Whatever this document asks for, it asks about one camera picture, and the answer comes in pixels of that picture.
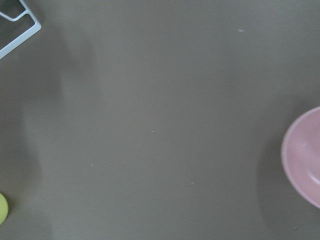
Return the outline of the small pink bowl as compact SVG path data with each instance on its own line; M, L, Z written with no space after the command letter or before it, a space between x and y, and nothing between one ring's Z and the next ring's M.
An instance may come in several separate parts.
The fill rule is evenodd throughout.
M320 207L320 108L299 116L281 143L281 163L290 184L307 202Z

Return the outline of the yellow plastic cup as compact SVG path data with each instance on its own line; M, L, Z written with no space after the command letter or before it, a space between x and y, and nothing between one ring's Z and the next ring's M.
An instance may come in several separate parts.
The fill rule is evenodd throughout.
M5 196L0 193L0 225L6 220L9 213L9 205Z

